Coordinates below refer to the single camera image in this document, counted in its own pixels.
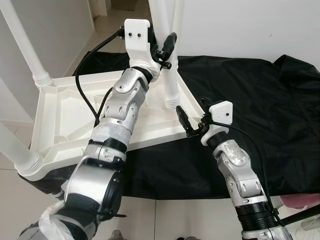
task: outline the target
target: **black fabric sheet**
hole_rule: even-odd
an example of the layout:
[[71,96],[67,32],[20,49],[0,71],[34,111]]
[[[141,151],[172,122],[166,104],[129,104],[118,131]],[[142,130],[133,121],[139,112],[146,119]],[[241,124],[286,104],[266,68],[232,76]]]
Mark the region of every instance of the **black fabric sheet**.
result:
[[[81,74],[124,70],[126,53],[98,52]],[[271,195],[320,192],[319,89],[314,66],[283,55],[261,59],[180,56],[182,79],[198,100],[233,103],[233,126],[248,132],[262,150]],[[229,135],[251,157],[263,181],[254,146]],[[124,195],[157,200],[228,198],[213,150],[194,137],[127,153]]]

